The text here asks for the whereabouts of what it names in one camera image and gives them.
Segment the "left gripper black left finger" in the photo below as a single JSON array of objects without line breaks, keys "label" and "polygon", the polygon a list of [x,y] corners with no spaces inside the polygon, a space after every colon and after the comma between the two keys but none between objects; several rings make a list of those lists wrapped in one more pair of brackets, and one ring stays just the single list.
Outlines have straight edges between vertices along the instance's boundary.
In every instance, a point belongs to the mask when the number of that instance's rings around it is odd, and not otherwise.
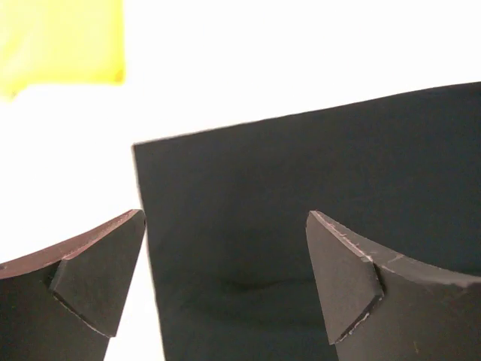
[{"label": "left gripper black left finger", "polygon": [[2,361],[103,360],[119,328],[145,229],[145,213],[132,209],[2,263]]}]

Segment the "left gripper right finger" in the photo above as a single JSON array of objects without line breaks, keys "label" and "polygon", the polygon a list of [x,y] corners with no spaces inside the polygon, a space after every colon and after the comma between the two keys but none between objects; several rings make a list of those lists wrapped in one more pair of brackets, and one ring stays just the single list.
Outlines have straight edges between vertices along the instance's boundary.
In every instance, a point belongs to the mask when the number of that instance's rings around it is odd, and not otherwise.
[{"label": "left gripper right finger", "polygon": [[480,279],[364,238],[312,211],[307,244],[341,360],[478,360]]}]

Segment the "black t shirt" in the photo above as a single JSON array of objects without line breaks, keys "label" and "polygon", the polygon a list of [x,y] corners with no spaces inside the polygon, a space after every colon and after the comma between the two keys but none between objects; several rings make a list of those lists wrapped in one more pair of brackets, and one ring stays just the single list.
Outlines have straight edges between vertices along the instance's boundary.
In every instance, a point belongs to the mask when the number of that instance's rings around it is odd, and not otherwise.
[{"label": "black t shirt", "polygon": [[318,211],[480,279],[480,84],[133,147],[167,360],[341,360],[306,236]]}]

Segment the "orange t shirt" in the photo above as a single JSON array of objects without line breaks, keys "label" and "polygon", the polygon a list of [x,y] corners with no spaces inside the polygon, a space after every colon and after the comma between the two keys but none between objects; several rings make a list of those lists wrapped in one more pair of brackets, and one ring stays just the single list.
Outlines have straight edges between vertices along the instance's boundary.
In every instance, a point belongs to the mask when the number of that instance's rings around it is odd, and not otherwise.
[{"label": "orange t shirt", "polygon": [[122,1],[3,1],[1,96],[38,84],[123,83],[124,28]]}]

